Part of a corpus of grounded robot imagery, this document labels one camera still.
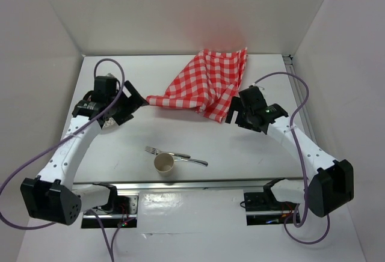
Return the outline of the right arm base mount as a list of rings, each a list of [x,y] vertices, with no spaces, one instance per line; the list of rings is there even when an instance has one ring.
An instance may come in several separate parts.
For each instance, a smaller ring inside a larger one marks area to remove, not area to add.
[[[273,201],[265,192],[246,192],[244,200],[239,203],[246,212],[248,226],[293,224],[296,205]]]

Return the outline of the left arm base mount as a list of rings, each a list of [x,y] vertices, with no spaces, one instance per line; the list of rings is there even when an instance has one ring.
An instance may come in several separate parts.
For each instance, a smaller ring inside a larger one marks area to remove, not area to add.
[[[105,228],[136,228],[138,213],[138,195],[118,196],[112,210],[93,208]]]

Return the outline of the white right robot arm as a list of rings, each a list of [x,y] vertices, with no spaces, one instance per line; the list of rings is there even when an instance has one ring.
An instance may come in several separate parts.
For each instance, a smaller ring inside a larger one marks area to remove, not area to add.
[[[282,202],[306,203],[309,210],[323,218],[354,197],[354,171],[346,159],[338,161],[319,148],[304,132],[290,122],[290,115],[278,104],[246,106],[234,97],[230,111],[242,128],[262,132],[276,140],[306,170],[306,179],[297,182],[277,179],[265,185],[265,207],[276,209]]]

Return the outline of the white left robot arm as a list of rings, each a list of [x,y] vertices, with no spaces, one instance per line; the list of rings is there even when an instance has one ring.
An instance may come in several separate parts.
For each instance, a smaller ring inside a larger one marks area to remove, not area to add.
[[[64,142],[36,178],[25,178],[22,182],[20,191],[30,217],[71,225],[82,212],[101,209],[112,213],[118,208],[117,188],[111,184],[98,182],[73,189],[76,172],[105,122],[113,119],[120,126],[148,104],[129,81],[123,87],[130,96],[117,86],[116,78],[95,78],[93,90],[74,107]]]

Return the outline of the red white checkered cloth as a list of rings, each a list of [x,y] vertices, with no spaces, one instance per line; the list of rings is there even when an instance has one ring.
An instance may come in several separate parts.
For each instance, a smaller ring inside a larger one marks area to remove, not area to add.
[[[161,96],[147,96],[151,106],[190,109],[221,123],[238,93],[247,63],[247,48],[236,52],[201,50]]]

